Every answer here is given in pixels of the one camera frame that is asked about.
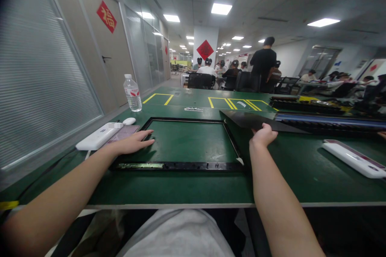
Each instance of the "white power bank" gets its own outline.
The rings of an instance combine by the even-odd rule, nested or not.
[[[386,171],[336,143],[324,143],[322,147],[365,177],[371,179],[386,177]]]
[[[96,151],[115,135],[124,124],[120,122],[108,122],[103,127],[97,129],[88,137],[78,142],[75,146],[79,151]]]

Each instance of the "window blind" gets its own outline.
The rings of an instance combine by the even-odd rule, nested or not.
[[[102,115],[53,0],[5,0],[0,24],[0,169]]]

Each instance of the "water bottle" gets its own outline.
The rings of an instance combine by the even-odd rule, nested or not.
[[[123,83],[123,87],[125,88],[126,97],[127,101],[129,102],[130,109],[134,112],[141,111],[142,102],[138,85],[132,79],[131,74],[125,74],[125,78],[126,80]]]

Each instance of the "white mouse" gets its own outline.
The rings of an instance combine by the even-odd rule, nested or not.
[[[131,124],[133,124],[135,122],[136,122],[135,118],[127,118],[122,123],[127,124],[127,125],[131,125]]]

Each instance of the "label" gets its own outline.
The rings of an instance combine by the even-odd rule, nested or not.
[[[125,92],[127,96],[140,96],[140,90],[138,88],[136,89],[125,88]]]

